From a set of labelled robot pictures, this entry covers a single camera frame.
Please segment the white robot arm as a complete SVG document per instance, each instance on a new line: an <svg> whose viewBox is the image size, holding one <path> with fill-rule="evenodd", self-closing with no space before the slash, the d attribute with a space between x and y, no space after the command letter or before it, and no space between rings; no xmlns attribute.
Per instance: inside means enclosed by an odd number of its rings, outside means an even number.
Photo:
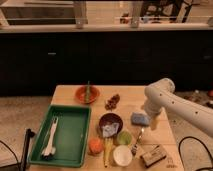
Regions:
<svg viewBox="0 0 213 171"><path fill-rule="evenodd" d="M172 111L213 138L213 109L180 98L174 94L175 84L169 78L160 79L144 89L144 110L155 118L165 108Z"/></svg>

